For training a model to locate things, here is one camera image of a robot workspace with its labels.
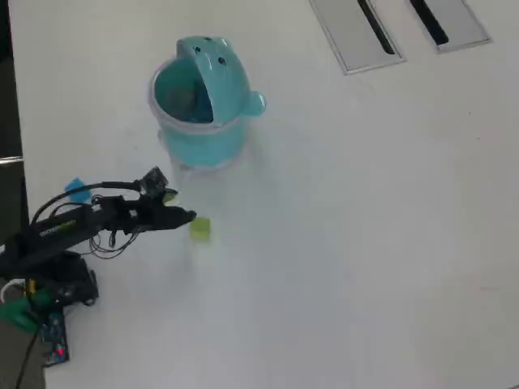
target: metal cover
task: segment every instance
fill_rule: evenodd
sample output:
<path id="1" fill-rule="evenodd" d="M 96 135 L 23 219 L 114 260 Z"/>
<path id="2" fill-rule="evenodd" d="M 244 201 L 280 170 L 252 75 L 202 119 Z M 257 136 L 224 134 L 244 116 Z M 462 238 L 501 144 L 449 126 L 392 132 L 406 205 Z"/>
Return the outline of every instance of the metal cover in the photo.
<path id="1" fill-rule="evenodd" d="M 310 0 L 345 74 L 405 61 L 369 0 Z"/>
<path id="2" fill-rule="evenodd" d="M 465 0 L 409 1 L 441 53 L 491 41 Z"/>

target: floor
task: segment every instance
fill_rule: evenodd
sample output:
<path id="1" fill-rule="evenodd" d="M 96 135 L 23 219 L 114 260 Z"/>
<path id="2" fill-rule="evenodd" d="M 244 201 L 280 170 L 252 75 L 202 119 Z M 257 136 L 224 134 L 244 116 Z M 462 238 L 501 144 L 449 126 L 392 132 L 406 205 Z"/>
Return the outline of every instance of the floor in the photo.
<path id="1" fill-rule="evenodd" d="M 5 34 L 7 24 L 2 23 L 5 8 L 0 11 L 0 162 L 6 157 L 22 156 L 19 137 L 19 118 L 16 103 L 15 72 L 13 61 L 6 53 Z M 23 190 L 23 162 L 2 165 L 0 163 L 0 244 L 19 229 L 20 214 L 25 196 Z M 24 334 L 8 323 L 0 322 L 0 389 L 14 389 L 19 368 L 24 359 L 30 334 Z M 32 351 L 21 389 L 43 389 L 45 382 L 41 368 L 39 342 Z"/>

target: black cable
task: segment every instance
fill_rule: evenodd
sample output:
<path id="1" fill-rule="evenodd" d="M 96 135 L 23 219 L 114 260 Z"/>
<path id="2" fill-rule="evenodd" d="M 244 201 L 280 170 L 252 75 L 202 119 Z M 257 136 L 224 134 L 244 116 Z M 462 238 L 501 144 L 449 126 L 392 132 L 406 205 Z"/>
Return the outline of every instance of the black cable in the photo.
<path id="1" fill-rule="evenodd" d="M 15 389 L 20 389 L 20 387 L 22 385 L 22 380 L 24 379 L 25 370 L 27 369 L 29 357 L 31 356 L 31 351 L 32 351 L 32 348 L 34 347 L 34 344 L 36 343 L 36 339 L 38 338 L 39 332 L 40 332 L 40 325 L 38 325 L 38 327 L 36 328 L 36 331 L 34 332 L 34 335 L 31 338 L 31 342 L 29 343 L 29 346 L 27 347 L 27 350 L 25 351 L 24 361 L 22 362 L 22 367 L 19 370 L 18 379 L 16 379 Z"/>
<path id="2" fill-rule="evenodd" d="M 63 192 L 55 197 L 53 197 L 51 200 L 49 200 L 47 203 L 43 204 L 34 214 L 32 217 L 31 225 L 34 225 L 38 218 L 40 217 L 41 213 L 50 207 L 52 204 L 56 203 L 57 201 L 64 199 L 70 195 L 73 195 L 75 193 L 79 192 L 85 192 L 86 190 L 91 189 L 97 189 L 97 188 L 105 188 L 105 189 L 124 189 L 124 190 L 134 190 L 136 192 L 140 193 L 140 183 L 139 181 L 134 182 L 99 182 L 97 184 L 91 184 L 91 185 L 85 185 L 80 186 L 79 188 L 71 189 L 66 192 Z"/>
<path id="3" fill-rule="evenodd" d="M 101 237 L 99 237 L 99 243 L 96 243 L 96 241 L 92 237 L 88 241 L 89 245 L 90 245 L 90 250 L 91 250 L 90 254 L 98 257 L 99 259 L 114 259 L 114 258 L 118 257 L 119 255 L 121 255 L 122 252 L 131 243 L 133 243 L 135 241 L 135 239 L 137 239 L 138 236 L 139 236 L 138 233 L 133 233 L 131 235 L 130 239 L 128 239 L 123 245 L 121 245 L 117 249 L 106 249 L 105 247 L 101 246 Z M 113 254 L 113 253 L 115 253 L 115 254 L 114 255 L 108 255 L 108 256 L 101 255 L 101 254 Z"/>
<path id="4" fill-rule="evenodd" d="M 55 209 L 53 209 L 52 212 L 50 213 L 49 217 L 56 216 L 56 213 L 58 213 L 58 211 L 61 208 L 65 207 L 65 206 L 69 206 L 69 205 L 75 205 L 76 207 L 91 207 L 90 204 L 86 204 L 86 203 L 76 203 L 76 202 L 63 203 L 63 204 L 59 204 Z"/>

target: green component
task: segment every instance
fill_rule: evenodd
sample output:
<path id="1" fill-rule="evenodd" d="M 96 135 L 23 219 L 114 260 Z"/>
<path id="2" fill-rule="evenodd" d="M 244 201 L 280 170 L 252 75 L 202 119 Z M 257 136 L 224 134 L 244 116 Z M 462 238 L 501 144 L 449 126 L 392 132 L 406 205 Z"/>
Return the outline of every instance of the green component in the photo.
<path id="1" fill-rule="evenodd" d="M 211 220 L 207 217 L 197 217 L 189 224 L 191 239 L 197 242 L 207 242 L 211 237 Z"/>
<path id="2" fill-rule="evenodd" d="M 45 290 L 39 290 L 32 295 L 36 306 L 47 306 L 51 302 L 50 295 Z M 36 332 L 37 325 L 30 319 L 31 306 L 27 298 L 9 301 L 0 305 L 0 320 L 6 320 L 26 332 Z"/>

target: white table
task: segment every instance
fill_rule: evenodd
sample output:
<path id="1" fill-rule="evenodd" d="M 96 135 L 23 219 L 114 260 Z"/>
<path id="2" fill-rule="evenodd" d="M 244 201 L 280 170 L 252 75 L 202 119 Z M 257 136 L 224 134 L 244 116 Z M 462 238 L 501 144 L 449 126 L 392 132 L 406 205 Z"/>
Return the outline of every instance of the white table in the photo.
<path id="1" fill-rule="evenodd" d="M 307 0 L 11 1 L 32 212 L 73 178 L 159 165 L 210 216 L 97 271 L 49 389 L 519 383 L 519 2 L 471 0 L 491 45 L 436 55 L 379 2 L 407 63 L 345 77 Z M 226 36 L 268 98 L 237 163 L 175 171 L 148 79 Z"/>

